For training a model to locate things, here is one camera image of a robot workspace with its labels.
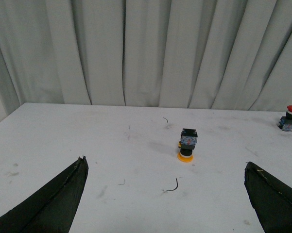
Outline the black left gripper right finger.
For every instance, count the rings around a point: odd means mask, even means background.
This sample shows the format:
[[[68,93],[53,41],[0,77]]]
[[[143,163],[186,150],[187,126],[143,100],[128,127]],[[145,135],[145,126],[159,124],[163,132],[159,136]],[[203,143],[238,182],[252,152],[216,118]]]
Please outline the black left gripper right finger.
[[[244,185],[264,232],[292,233],[292,188],[252,162]]]

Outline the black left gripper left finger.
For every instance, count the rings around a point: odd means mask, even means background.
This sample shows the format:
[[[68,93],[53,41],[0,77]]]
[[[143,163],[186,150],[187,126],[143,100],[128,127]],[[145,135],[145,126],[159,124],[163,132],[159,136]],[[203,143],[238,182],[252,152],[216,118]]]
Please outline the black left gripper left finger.
[[[78,158],[22,203],[0,217],[0,233],[67,233],[76,215],[88,175]]]

